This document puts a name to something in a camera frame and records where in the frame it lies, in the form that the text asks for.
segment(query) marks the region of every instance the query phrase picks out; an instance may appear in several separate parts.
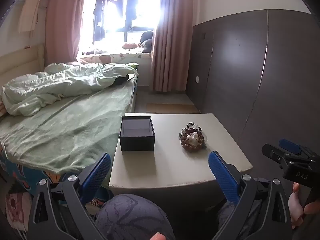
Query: black box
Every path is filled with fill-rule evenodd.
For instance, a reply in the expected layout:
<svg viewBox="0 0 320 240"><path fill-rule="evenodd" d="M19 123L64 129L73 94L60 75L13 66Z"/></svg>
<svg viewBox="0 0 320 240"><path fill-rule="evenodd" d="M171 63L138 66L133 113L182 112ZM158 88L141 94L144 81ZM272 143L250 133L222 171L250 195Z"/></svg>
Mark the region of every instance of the black box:
<svg viewBox="0 0 320 240"><path fill-rule="evenodd" d="M153 151L155 131L151 116L123 116L120 145L121 151Z"/></svg>

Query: dark brown wall panel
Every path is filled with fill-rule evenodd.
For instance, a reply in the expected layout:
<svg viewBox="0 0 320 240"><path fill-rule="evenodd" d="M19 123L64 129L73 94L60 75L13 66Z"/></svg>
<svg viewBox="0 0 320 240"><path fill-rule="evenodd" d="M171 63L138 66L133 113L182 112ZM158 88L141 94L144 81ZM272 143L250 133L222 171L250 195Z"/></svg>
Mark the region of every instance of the dark brown wall panel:
<svg viewBox="0 0 320 240"><path fill-rule="evenodd" d="M213 54L200 111L213 113L237 140L257 95L267 44L267 11L238 13L211 22Z"/></svg>
<svg viewBox="0 0 320 240"><path fill-rule="evenodd" d="M257 100L238 144L253 175L282 177L265 143L286 138L320 153L320 29L310 14L268 10L269 40ZM290 193L292 183L282 179Z"/></svg>
<svg viewBox="0 0 320 240"><path fill-rule="evenodd" d="M201 110L210 68L213 42L213 22L194 26L186 94L198 110Z"/></svg>

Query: silver bolt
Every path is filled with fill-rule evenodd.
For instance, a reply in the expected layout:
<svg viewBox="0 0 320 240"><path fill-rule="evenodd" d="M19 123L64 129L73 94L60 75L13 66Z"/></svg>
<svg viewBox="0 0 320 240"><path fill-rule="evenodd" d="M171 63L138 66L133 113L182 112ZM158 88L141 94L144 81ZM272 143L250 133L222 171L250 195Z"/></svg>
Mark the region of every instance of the silver bolt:
<svg viewBox="0 0 320 240"><path fill-rule="evenodd" d="M41 179L41 181L39 182L40 185L44 185L46 183L47 183L47 180L45 180L45 179Z"/></svg>
<svg viewBox="0 0 320 240"><path fill-rule="evenodd" d="M242 179L246 180L246 181L249 181L251 179L251 176L249 174L244 174L242 176Z"/></svg>
<svg viewBox="0 0 320 240"><path fill-rule="evenodd" d="M273 183L276 184L276 185L279 185L280 181L279 181L279 179L273 179Z"/></svg>
<svg viewBox="0 0 320 240"><path fill-rule="evenodd" d="M68 180L69 181L75 181L77 179L77 176L76 175L71 175Z"/></svg>

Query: crumpled comforter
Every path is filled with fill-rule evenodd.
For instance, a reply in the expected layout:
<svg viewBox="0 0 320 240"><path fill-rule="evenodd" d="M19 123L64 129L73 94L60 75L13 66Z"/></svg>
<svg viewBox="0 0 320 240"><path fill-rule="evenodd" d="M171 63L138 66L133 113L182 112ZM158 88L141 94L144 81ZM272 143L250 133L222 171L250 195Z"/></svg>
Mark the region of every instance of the crumpled comforter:
<svg viewBox="0 0 320 240"><path fill-rule="evenodd" d="M136 70L124 64L73 66L53 63L44 72L12 79L3 86L2 101L9 114L31 116L61 98L100 91L127 74L138 75Z"/></svg>

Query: gray pants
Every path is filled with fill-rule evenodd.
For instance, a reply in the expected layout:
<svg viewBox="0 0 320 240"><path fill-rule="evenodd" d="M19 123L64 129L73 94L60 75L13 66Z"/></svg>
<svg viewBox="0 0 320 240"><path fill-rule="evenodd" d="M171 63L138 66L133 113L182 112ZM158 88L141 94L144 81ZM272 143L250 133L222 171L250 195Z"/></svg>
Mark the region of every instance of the gray pants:
<svg viewBox="0 0 320 240"><path fill-rule="evenodd" d="M117 195L96 214L95 222L108 240L150 240L157 232L175 240L167 215L153 202L131 194Z"/></svg>

